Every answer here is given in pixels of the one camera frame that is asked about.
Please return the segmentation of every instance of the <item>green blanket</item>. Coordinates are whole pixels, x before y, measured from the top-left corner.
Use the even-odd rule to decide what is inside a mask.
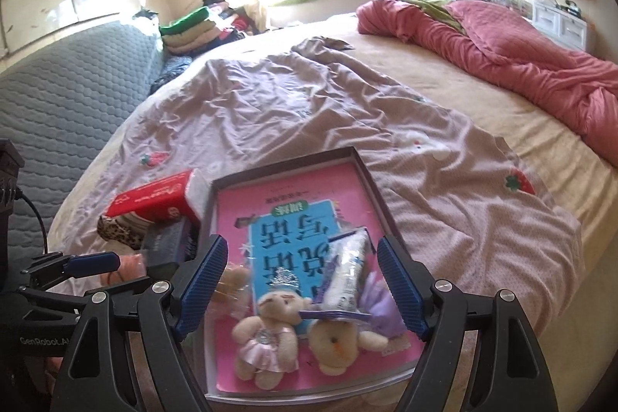
[[[426,15],[431,16],[436,21],[446,23],[449,27],[453,27],[457,32],[465,34],[461,24],[444,9],[444,5],[448,4],[447,0],[402,0],[408,4],[414,4]]]
[[[200,22],[203,22],[206,18],[208,18],[208,16],[210,16],[210,11],[208,11],[208,8],[204,6],[165,27],[160,26],[159,32],[162,36],[175,36],[176,34],[181,34]]]

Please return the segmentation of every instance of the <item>white drawer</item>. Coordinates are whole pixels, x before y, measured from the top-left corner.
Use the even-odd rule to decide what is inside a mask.
[[[533,25],[540,31],[559,35],[560,14],[545,6],[535,5]]]
[[[560,39],[582,50],[586,49],[586,25],[572,18],[560,17]]]

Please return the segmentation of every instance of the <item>cable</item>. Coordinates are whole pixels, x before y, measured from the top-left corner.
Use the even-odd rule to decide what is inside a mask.
[[[18,187],[15,189],[15,199],[23,199],[26,203],[26,205],[28,205],[30,208],[32,208],[32,211],[35,213],[36,218],[39,221],[39,225],[41,226],[41,233],[42,233],[42,249],[45,253],[47,253],[47,233],[45,232],[45,224],[42,222],[42,218],[41,218],[41,214],[38,212],[38,210],[36,209],[35,204],[28,198],[28,196],[26,196],[22,190]]]

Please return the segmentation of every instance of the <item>blue rubber grip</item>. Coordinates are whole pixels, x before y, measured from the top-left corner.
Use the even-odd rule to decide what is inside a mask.
[[[180,317],[174,326],[174,331],[180,340],[184,340],[200,325],[227,264],[228,243],[219,237],[206,253],[180,299]]]
[[[114,252],[73,257],[64,265],[64,272],[73,278],[85,278],[118,270],[120,257]]]
[[[406,328],[423,338],[429,330],[423,315],[423,298],[385,238],[378,243],[378,264]]]

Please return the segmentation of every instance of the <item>silver bolt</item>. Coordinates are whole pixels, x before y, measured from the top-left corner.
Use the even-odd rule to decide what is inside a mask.
[[[105,292],[96,292],[92,296],[92,301],[95,304],[101,304],[107,298],[107,294]]]
[[[169,283],[166,281],[157,281],[153,285],[153,292],[155,293],[163,293],[166,292],[169,288]]]
[[[500,292],[500,297],[503,301],[512,302],[515,300],[515,294],[510,290],[502,290]]]
[[[436,281],[436,289],[440,292],[450,292],[453,289],[453,284],[450,281],[438,280]]]

